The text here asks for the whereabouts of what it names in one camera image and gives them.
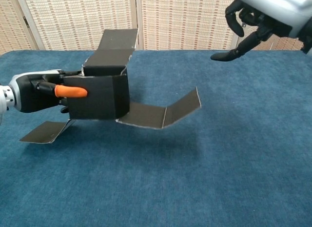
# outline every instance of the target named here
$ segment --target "box flap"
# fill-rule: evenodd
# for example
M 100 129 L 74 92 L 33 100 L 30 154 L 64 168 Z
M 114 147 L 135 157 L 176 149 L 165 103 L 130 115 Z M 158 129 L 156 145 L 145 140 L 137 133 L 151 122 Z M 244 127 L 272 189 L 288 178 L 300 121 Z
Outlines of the box flap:
M 124 50 L 136 48 L 138 29 L 105 29 L 98 50 Z
M 37 144 L 53 143 L 55 139 L 74 122 L 73 120 L 68 120 L 65 123 L 46 121 L 20 139 L 20 142 Z
M 97 50 L 82 67 L 85 76 L 103 73 L 109 68 L 124 69 L 136 49 L 138 29 L 106 29 Z
M 118 123 L 137 127 L 163 129 L 201 108 L 197 88 L 168 107 L 130 103 L 127 115 L 116 120 Z

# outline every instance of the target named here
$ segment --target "blue table surface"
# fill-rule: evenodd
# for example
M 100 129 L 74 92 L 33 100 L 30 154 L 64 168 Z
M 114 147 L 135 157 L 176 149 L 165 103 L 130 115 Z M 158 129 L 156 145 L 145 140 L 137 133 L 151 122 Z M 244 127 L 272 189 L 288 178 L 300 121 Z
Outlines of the blue table surface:
M 0 126 L 0 226 L 312 226 L 312 59 L 252 51 L 135 51 L 132 101 L 202 108 L 164 130 L 78 121 L 53 144 L 19 139 L 60 107 L 11 108 Z M 0 82 L 79 70 L 92 51 L 13 51 Z

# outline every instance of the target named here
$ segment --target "beige wall panel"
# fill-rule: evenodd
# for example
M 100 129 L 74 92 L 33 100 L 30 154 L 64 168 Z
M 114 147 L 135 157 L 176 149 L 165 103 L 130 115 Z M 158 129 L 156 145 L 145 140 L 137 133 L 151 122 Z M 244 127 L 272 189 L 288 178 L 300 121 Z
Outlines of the beige wall panel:
M 141 0 L 144 49 L 229 49 L 233 0 Z
M 24 21 L 21 21 L 12 0 L 0 0 L 0 55 L 13 51 L 32 49 Z
M 136 27 L 130 1 L 26 0 L 48 50 L 94 50 L 104 29 Z

